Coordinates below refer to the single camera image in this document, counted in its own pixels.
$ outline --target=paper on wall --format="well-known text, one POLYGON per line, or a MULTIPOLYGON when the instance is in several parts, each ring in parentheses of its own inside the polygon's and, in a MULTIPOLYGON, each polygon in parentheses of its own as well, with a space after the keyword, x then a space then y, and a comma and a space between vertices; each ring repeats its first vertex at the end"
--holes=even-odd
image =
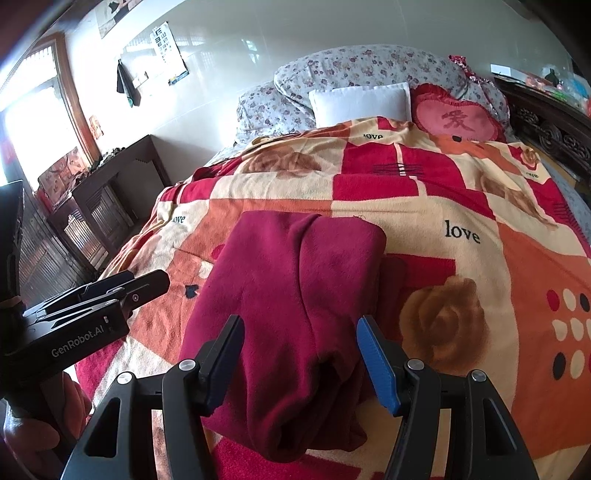
POLYGON ((150 39, 156 50, 156 54, 164 62, 164 74, 168 77, 168 84, 174 85, 180 79, 185 78, 189 71, 174 41, 168 22, 152 30, 150 39))

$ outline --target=patterned blanket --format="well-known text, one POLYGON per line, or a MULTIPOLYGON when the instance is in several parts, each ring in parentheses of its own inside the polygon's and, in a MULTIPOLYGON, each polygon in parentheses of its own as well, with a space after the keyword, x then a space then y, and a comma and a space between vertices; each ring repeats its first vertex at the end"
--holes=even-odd
MULTIPOLYGON (((178 361, 201 286, 240 214, 255 209, 379 225, 386 254, 408 266, 386 336, 439 371, 486 371, 540 478, 568 478, 591 443, 589 244, 529 147, 432 136, 381 117, 258 138, 164 190, 105 274, 162 268, 170 291, 134 313, 126 339, 77 365, 95 402, 118 372, 152 375, 178 361)), ((376 480, 399 421, 376 399, 358 407, 358 419, 368 441, 350 453, 309 450, 276 464, 219 436, 210 447, 221 479, 376 480)), ((443 411, 435 477, 444 472, 449 420, 443 411)), ((154 430, 166 478, 161 418, 154 430)))

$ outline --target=blue gripper pad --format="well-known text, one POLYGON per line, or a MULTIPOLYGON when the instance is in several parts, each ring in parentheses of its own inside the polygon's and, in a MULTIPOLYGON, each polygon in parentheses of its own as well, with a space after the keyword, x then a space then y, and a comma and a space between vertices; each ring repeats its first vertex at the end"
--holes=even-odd
POLYGON ((400 408, 396 375, 390 368, 386 355, 365 318, 360 318, 357 322, 357 344, 379 402, 390 412, 390 415, 396 415, 400 408))

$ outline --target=pink pillow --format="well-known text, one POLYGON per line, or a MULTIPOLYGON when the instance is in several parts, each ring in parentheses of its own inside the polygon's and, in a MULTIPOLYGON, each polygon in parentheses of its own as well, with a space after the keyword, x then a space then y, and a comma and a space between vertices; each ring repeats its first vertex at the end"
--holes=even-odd
POLYGON ((456 100, 435 86, 421 87, 412 95, 412 110, 413 121, 424 132, 481 142, 505 141, 499 122, 479 103, 456 100))

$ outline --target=chinese character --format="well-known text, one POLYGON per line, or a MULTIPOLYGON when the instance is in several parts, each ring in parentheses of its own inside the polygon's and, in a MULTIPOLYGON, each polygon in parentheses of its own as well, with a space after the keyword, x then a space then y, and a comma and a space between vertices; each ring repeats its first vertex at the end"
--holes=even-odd
POLYGON ((468 130, 469 132, 475 131, 473 128, 470 128, 466 124, 464 124, 464 119, 468 118, 465 113, 462 113, 461 110, 452 110, 441 116, 441 119, 449 119, 450 122, 448 124, 443 125, 443 128, 460 128, 462 127, 464 130, 468 130))

